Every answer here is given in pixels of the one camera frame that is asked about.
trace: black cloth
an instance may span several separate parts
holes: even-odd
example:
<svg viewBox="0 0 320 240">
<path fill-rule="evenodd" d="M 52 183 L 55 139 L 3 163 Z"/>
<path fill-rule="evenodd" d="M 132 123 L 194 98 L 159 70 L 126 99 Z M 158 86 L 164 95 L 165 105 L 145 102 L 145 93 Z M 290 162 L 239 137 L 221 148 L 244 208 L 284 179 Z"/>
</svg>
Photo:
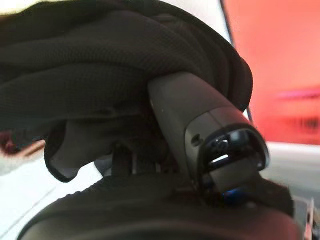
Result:
<svg viewBox="0 0 320 240">
<path fill-rule="evenodd" d="M 0 131 L 51 124 L 45 162 L 63 182 L 119 144 L 161 161 L 147 82 L 181 71 L 248 106 L 248 65 L 191 14 L 157 0 L 41 2 L 0 23 Z"/>
</svg>

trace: red wall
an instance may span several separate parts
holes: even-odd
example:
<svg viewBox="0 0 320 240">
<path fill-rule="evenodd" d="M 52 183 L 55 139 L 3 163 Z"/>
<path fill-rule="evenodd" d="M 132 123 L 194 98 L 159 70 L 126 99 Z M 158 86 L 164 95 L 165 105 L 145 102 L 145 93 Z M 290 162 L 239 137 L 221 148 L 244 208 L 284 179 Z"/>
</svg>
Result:
<svg viewBox="0 0 320 240">
<path fill-rule="evenodd" d="M 253 122 L 267 141 L 320 144 L 320 1 L 225 0 L 253 74 Z"/>
</svg>

